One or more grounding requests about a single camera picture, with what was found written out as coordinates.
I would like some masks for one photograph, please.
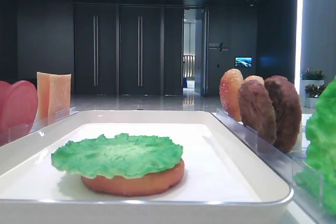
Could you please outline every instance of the ham slice model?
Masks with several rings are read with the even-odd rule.
[[[38,118],[70,110],[71,75],[37,72]]]
[[[1,84],[0,145],[27,135],[37,112],[37,91],[29,81]]]

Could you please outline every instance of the clear acrylic stand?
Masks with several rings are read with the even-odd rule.
[[[35,120],[34,123],[31,124],[21,124],[18,126],[15,126],[13,128],[10,128],[8,132],[0,134],[0,147],[11,143],[21,137],[24,137],[28,135],[29,133],[38,131],[44,127],[47,127],[48,125],[51,125],[53,123],[56,123],[70,115],[73,115],[76,113],[76,108],[73,107],[70,110],[61,110],[56,112],[55,115],[50,116],[48,118],[44,118],[41,120]]]
[[[317,223],[336,223],[336,216],[326,209],[330,201],[336,202],[336,188],[327,185],[323,175],[307,165],[302,157],[290,158],[258,136],[258,133],[245,127],[226,111],[217,109],[216,117],[243,143],[245,143],[260,159],[272,168],[280,177],[294,188],[294,201],[304,209]],[[301,173],[309,178],[310,188],[298,185],[296,178]]]

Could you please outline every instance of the door handle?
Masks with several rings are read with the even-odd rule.
[[[141,18],[141,82],[140,87],[143,85],[143,22],[142,22],[142,16]]]
[[[96,15],[93,16],[93,85],[97,86],[97,19]]]
[[[97,73],[97,76],[96,76],[96,84],[97,86],[99,86],[99,16],[96,15],[96,73]]]
[[[141,69],[140,69],[140,64],[141,64],[141,60],[140,60],[140,58],[141,58],[141,32],[140,32],[140,30],[141,30],[141,26],[140,26],[140,16],[138,16],[138,87],[140,87],[141,86],[141,81],[140,81],[140,79],[141,79],[141,73],[140,73],[140,71],[141,71]]]

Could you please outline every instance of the white tray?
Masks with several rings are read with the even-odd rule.
[[[51,166],[67,141],[105,134],[169,136],[185,176],[166,193],[122,198],[89,191]],[[86,111],[0,148],[0,223],[277,223],[292,188],[212,114]]]

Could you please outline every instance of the brown patty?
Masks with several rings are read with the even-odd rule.
[[[82,181],[91,190],[98,193],[107,193],[118,196],[149,196],[167,191],[170,187],[177,185],[184,175],[184,162],[171,169],[159,173],[149,173],[141,178],[127,179],[121,176],[105,178],[86,178],[82,176]]]
[[[276,141],[276,121],[272,101],[264,85],[257,80],[243,83],[239,89],[238,100],[241,120],[270,144]]]
[[[300,132],[302,111],[295,86],[282,76],[265,80],[265,88],[273,102],[277,123],[277,140],[274,146],[289,152],[295,145]]]

